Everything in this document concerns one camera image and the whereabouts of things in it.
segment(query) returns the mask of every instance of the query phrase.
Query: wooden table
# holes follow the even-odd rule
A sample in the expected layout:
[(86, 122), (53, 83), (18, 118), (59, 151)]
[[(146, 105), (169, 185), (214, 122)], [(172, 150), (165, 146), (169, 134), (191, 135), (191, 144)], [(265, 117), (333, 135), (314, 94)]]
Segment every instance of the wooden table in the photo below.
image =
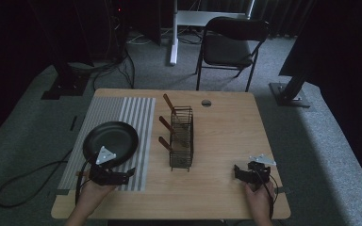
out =
[[(189, 171), (169, 166), (169, 152), (158, 137), (169, 131), (158, 120), (170, 121), (171, 111), (163, 99), (167, 93), (173, 105), (190, 105), (194, 118), (194, 157)], [(272, 150), (257, 109), (255, 97), (247, 92), (98, 89), (95, 96), (156, 98), (151, 149), (144, 191), (114, 191), (91, 218), (107, 219), (219, 219), (252, 218), (240, 180), (234, 178), (234, 164), (247, 169), (249, 156)], [(210, 107), (202, 106), (209, 100)], [(282, 186), (276, 167), (271, 175)], [(53, 218), (67, 218), (74, 208), (74, 191), (57, 195)], [(281, 193), (273, 218), (288, 218), (286, 195)]]

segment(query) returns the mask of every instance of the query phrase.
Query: human hand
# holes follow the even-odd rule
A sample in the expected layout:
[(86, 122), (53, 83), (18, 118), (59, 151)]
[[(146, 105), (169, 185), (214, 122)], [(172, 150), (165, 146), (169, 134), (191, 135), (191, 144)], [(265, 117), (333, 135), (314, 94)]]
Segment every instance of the human hand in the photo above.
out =
[(255, 189), (255, 185), (244, 183), (246, 200), (251, 210), (251, 214), (258, 226), (272, 225), (270, 219), (270, 208), (274, 196), (274, 186), (272, 182), (266, 183), (267, 189), (270, 191), (271, 198), (264, 186)]
[(66, 221), (66, 225), (83, 225), (88, 216), (101, 204), (105, 196), (116, 188), (116, 186), (99, 186), (89, 179), (90, 172), (83, 173), (88, 180), (82, 187), (78, 202)]

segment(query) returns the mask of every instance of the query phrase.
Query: black backdrop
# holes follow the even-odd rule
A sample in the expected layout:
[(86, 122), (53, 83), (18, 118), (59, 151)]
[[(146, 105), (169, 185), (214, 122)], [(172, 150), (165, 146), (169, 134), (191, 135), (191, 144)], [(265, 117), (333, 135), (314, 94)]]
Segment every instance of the black backdrop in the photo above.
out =
[(318, 0), (280, 74), (319, 86), (362, 167), (362, 0)]

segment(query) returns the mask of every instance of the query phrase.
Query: chair seat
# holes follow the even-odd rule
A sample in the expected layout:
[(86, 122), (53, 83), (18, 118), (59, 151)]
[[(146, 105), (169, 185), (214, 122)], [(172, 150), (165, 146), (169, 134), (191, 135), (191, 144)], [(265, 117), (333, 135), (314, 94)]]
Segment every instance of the chair seat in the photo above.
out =
[(210, 46), (210, 48), (204, 47), (204, 61), (209, 65), (245, 68), (253, 63), (246, 40), (231, 40), (224, 36), (207, 35), (205, 46)]

